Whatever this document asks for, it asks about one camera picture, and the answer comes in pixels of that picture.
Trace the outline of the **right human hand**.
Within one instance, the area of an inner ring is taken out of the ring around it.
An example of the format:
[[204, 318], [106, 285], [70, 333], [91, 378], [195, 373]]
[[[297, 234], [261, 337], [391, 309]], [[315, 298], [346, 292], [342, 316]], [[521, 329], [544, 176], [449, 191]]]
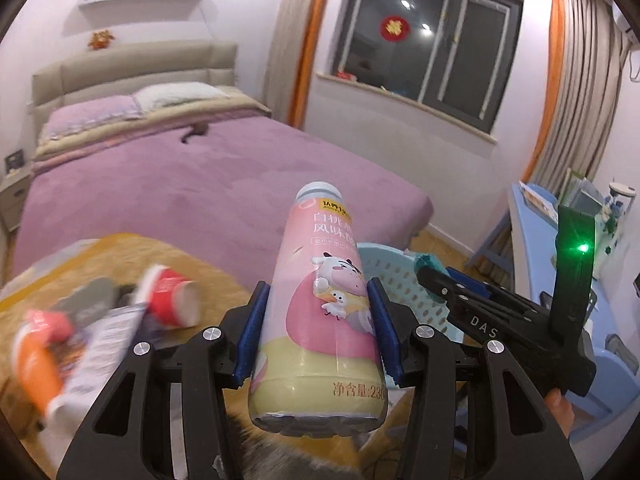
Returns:
[[565, 437], [570, 435], [574, 425], [575, 414], [572, 404], [566, 400], [558, 388], [552, 389], [545, 397], [544, 404], [559, 424]]

